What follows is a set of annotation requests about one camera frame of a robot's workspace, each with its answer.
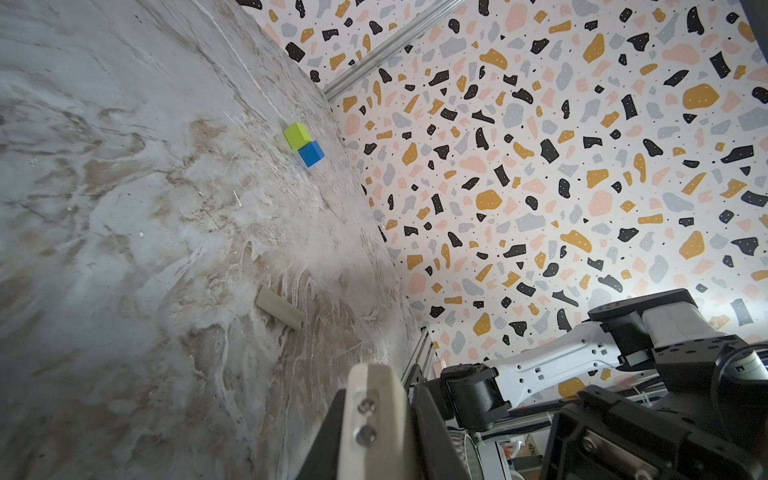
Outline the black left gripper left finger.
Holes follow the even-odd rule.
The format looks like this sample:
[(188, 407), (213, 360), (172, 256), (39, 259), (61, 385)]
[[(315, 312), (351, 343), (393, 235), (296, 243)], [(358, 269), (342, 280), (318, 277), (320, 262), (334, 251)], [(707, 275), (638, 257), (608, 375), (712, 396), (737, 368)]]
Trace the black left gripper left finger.
[(315, 440), (296, 476), (297, 480), (335, 480), (337, 477), (340, 441), (346, 390), (340, 389), (330, 404)]

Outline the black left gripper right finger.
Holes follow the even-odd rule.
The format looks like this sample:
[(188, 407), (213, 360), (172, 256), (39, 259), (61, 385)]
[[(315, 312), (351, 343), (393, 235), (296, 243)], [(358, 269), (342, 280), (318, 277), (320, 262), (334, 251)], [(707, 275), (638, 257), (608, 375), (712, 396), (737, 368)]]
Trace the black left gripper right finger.
[(469, 479), (464, 463), (449, 437), (447, 427), (428, 388), (411, 388), (411, 407), (423, 478)]

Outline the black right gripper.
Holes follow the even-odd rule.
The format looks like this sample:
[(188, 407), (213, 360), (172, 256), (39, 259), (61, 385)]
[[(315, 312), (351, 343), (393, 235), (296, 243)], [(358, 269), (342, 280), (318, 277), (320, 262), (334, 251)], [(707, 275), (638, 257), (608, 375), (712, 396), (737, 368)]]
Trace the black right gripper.
[(767, 345), (736, 335), (654, 352), (650, 405), (589, 386), (554, 417), (543, 479), (764, 479)]

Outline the white remote control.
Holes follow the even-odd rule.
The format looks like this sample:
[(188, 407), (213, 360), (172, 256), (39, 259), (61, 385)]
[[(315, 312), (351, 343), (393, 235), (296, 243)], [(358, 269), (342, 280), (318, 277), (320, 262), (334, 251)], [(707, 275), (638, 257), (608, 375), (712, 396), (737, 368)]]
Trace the white remote control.
[(336, 477), (420, 477), (407, 393), (387, 365), (360, 363), (348, 375)]

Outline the beige battery compartment cover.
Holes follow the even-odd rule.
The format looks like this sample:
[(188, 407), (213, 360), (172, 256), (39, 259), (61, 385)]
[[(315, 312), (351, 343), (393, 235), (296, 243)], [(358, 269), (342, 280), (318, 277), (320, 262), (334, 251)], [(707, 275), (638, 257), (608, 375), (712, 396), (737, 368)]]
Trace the beige battery compartment cover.
[(255, 305), (293, 330), (299, 331), (303, 328), (304, 313), (267, 287), (259, 288)]

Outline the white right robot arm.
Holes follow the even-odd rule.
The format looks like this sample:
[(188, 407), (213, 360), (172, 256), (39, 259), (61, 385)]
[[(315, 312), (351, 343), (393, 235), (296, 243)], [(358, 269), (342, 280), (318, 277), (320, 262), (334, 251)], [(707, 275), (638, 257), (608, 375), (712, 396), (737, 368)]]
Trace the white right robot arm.
[(536, 393), (603, 368), (651, 379), (545, 403), (543, 478), (766, 477), (767, 346), (716, 330), (685, 289), (594, 308), (550, 343), (448, 367), (428, 386), (445, 419), (491, 438)]

